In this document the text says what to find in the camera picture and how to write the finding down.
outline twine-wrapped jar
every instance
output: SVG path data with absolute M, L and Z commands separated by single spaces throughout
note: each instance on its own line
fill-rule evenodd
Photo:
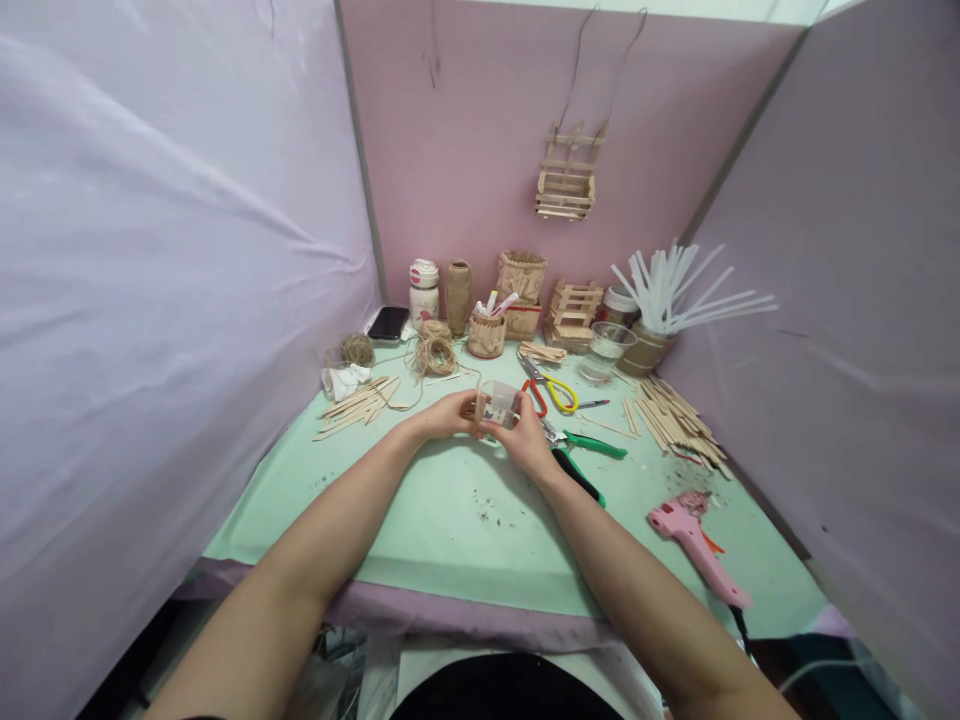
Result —
M 447 267 L 447 325 L 454 337 L 462 337 L 467 331 L 467 316 L 470 314 L 470 277 L 473 271 L 466 260 L 457 258 Z
M 516 293 L 517 302 L 536 305 L 540 299 L 540 287 L 547 272 L 547 261 L 536 253 L 522 250 L 507 250 L 500 253 L 500 276 L 497 294 L 500 298 Z
M 617 367 L 628 375 L 644 377 L 652 373 L 666 357 L 670 348 L 676 344 L 677 336 L 648 330 L 641 320 L 635 322 L 630 329 L 637 336 L 637 343 L 627 349 L 617 361 Z
M 467 351 L 485 360 L 500 357 L 503 354 L 506 331 L 507 324 L 502 315 L 492 318 L 474 310 L 467 333 Z

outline white bottle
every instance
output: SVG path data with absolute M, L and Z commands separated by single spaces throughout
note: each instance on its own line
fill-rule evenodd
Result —
M 417 258 L 410 266 L 410 322 L 419 330 L 425 320 L 440 319 L 440 271 L 430 260 Z

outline mint green table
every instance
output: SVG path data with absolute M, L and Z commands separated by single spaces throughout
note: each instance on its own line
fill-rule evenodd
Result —
M 378 360 L 399 357 L 377 351 Z M 521 387 L 526 379 L 508 343 L 496 360 L 479 360 L 462 347 L 463 363 L 484 381 Z M 626 427 L 622 398 L 632 390 L 619 379 L 591 386 L 570 357 L 553 372 L 581 401 L 610 399 L 580 414 Z M 394 403 L 412 403 L 419 389 L 400 359 L 374 368 L 374 376 L 399 375 Z M 477 386 L 475 374 L 425 387 L 416 412 L 448 393 Z M 624 437 L 578 417 L 559 413 L 549 396 L 547 419 L 558 429 L 589 435 L 629 452 L 623 460 L 574 450 L 573 458 L 606 496 L 607 511 L 649 548 L 724 622 L 727 608 L 704 585 L 680 546 L 660 538 L 646 521 L 656 505 L 685 490 L 712 490 L 722 507 L 711 507 L 704 529 L 726 550 L 722 562 L 752 596 L 746 612 L 754 637 L 784 637 L 803 631 L 826 601 L 800 560 L 737 481 L 672 455 L 664 455 L 641 422 L 642 436 Z M 260 463 L 227 522 L 204 552 L 213 560 L 253 565 L 294 519 L 336 477 L 406 417 L 384 410 L 370 425 L 356 424 L 312 442 L 317 419 L 330 401 L 318 395 Z M 502 447 L 470 438 L 434 442 L 414 460 L 356 580 L 434 596 L 566 616 L 601 618 L 566 541 L 537 489 Z

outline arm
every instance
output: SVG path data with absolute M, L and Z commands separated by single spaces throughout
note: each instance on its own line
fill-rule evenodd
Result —
M 480 430 L 540 488 L 597 601 L 676 718 L 795 717 L 703 604 L 560 469 L 529 395 L 513 430 Z
M 434 403 L 332 482 L 223 602 L 146 720 L 280 717 L 327 606 L 366 557 L 413 456 L 427 440 L 474 430 L 475 399 L 469 390 Z

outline pen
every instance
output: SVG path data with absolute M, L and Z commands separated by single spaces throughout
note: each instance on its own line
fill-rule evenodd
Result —
M 519 295 L 517 295 L 516 293 L 510 293 L 507 296 L 507 299 L 504 300 L 502 303 L 500 303 L 499 307 L 497 307 L 497 309 L 493 311 L 493 317 L 499 317 L 500 315 L 503 315 L 504 310 L 506 310 L 508 307 L 513 305 L 519 299 L 520 299 Z

